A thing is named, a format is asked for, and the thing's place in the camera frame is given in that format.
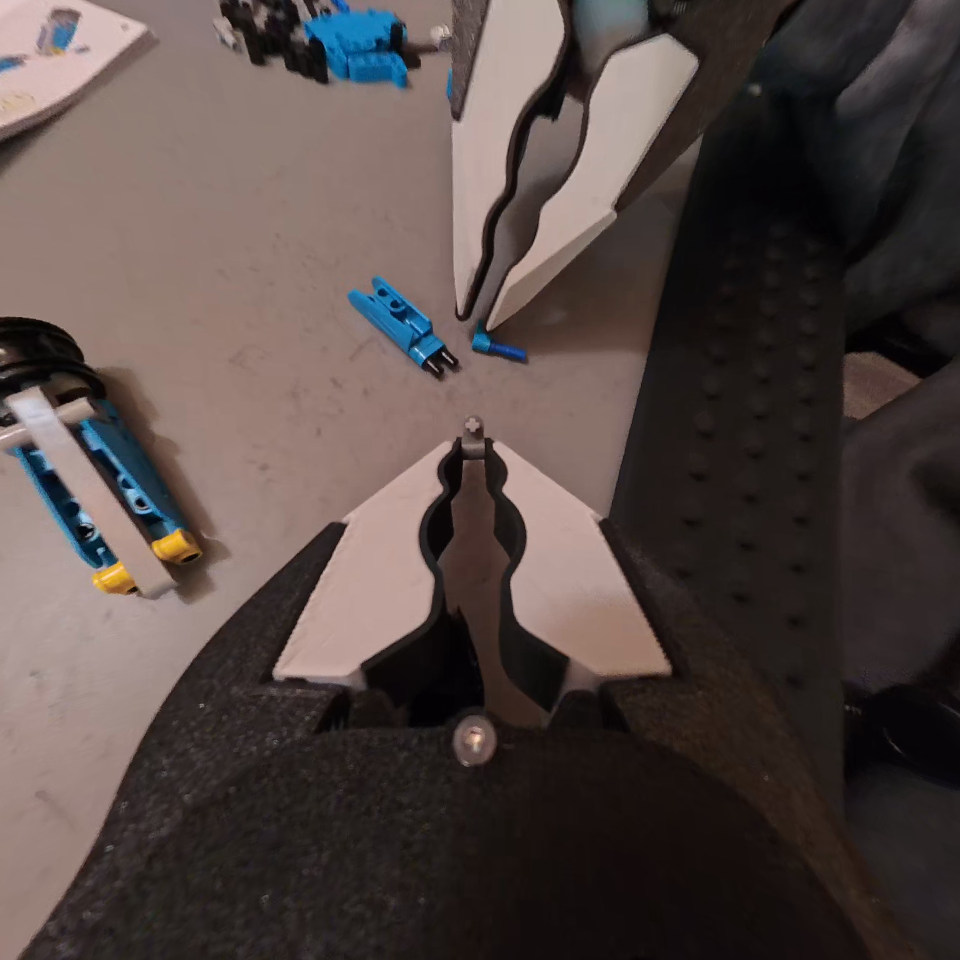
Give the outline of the wheel and beam assembly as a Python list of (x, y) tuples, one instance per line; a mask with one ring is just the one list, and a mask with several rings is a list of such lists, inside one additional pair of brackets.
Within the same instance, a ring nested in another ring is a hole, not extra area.
[(1, 450), (109, 595), (157, 599), (203, 554), (176, 498), (64, 329), (1, 319)]

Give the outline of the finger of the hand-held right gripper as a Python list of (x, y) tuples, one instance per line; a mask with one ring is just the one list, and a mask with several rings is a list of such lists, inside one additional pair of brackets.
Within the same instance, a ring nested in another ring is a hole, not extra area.
[(670, 34), (609, 54), (586, 95), (577, 151), (539, 210), (531, 245), (507, 271), (486, 330), (527, 306), (616, 221), (621, 195), (698, 68)]
[(452, 265), (461, 321), (474, 318), (535, 109), (569, 48), (566, 2), (452, 4)]

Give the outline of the black studded mat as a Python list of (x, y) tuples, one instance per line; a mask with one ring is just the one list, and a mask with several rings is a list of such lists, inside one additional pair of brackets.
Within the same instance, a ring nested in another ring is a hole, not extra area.
[(709, 128), (609, 518), (764, 675), (842, 805), (843, 250), (784, 100)]

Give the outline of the grey desk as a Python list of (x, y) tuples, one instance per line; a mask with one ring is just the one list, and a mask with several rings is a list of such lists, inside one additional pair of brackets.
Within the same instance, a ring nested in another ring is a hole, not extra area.
[[(2, 315), (71, 333), (203, 538), (156, 601), (90, 582), (2, 457), (2, 958), (46, 921), (168, 692), (330, 522), (478, 415), (610, 512), (698, 146), (501, 327), (453, 314), (449, 60), (322, 85), (215, 37), (215, 2), (112, 2), (157, 44), (2, 146)], [(354, 309), (380, 277), (460, 363)]]

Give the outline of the black round knob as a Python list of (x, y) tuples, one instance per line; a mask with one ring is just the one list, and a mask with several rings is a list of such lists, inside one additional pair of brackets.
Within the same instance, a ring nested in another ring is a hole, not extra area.
[(932, 782), (959, 787), (959, 701), (936, 686), (897, 684), (844, 697), (844, 774), (890, 764)]

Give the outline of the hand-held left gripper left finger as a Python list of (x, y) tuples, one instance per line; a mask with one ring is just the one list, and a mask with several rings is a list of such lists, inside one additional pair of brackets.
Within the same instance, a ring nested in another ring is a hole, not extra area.
[(459, 488), (460, 441), (448, 440), (342, 519), (273, 680), (428, 685), (439, 676), (450, 631), (439, 560)]

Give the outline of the person's right forearm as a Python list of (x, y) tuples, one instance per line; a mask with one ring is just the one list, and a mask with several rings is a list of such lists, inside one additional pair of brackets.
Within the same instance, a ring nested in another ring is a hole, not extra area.
[(848, 331), (897, 318), (958, 354), (959, 3), (799, 2), (754, 77), (842, 236)]

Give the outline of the pile of toy bricks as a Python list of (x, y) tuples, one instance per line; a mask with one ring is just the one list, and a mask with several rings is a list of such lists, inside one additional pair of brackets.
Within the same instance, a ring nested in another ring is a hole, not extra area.
[(446, 24), (411, 39), (394, 12), (342, 1), (220, 1), (212, 25), (219, 42), (252, 65), (279, 63), (324, 86), (336, 80), (404, 90), (422, 56), (450, 51), (453, 40)]

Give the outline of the blue panel brick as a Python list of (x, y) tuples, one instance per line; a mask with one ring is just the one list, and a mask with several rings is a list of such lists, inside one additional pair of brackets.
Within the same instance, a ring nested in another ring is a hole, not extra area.
[(432, 321), (380, 276), (371, 280), (371, 292), (351, 290), (348, 301), (419, 369), (442, 380), (446, 371), (460, 369), (458, 359), (436, 336)]

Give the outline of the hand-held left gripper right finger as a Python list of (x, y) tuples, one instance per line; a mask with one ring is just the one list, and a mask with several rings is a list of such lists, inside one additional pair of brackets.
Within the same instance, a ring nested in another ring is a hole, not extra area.
[(499, 656), (511, 683), (555, 711), (572, 691), (670, 676), (602, 517), (498, 440), (486, 445), (486, 480), (508, 555)]

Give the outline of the person's dark clothing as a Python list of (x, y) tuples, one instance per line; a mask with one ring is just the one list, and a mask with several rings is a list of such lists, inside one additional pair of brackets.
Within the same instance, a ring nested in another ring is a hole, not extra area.
[[(958, 359), (848, 429), (841, 574), (844, 694), (958, 697)], [(958, 958), (958, 788), (872, 765), (846, 778), (846, 818), (909, 937)]]

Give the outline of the instruction manual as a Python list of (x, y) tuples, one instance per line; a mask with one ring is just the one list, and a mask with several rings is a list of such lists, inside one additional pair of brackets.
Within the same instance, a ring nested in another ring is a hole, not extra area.
[(1, 3), (1, 141), (53, 119), (157, 42), (143, 23), (86, 1)]

